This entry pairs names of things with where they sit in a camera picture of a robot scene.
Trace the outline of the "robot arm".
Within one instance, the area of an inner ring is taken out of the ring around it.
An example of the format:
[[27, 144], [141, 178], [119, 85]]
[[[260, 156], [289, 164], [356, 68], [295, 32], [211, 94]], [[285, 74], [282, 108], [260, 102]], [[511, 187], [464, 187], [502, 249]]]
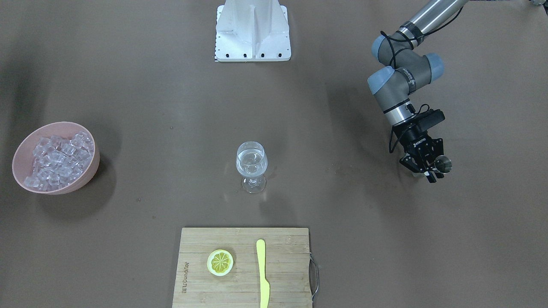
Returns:
[[444, 62], [435, 53], [419, 55], [415, 49], [427, 36], [452, 23], [465, 4], [465, 0], [431, 0], [393, 34], [381, 33], [371, 47], [382, 69], [368, 78], [368, 86], [391, 125], [389, 152], [401, 145], [404, 155], [399, 163], [429, 183], [436, 183], [452, 169], [444, 141], [428, 133], [446, 117], [428, 104], [414, 104], [410, 95], [438, 80], [444, 74]]

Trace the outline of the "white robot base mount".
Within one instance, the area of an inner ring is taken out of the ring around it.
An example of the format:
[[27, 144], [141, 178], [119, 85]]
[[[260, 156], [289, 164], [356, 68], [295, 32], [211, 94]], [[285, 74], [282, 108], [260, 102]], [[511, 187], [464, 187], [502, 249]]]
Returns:
[[217, 7], [214, 59], [289, 61], [288, 9], [277, 0], [227, 0]]

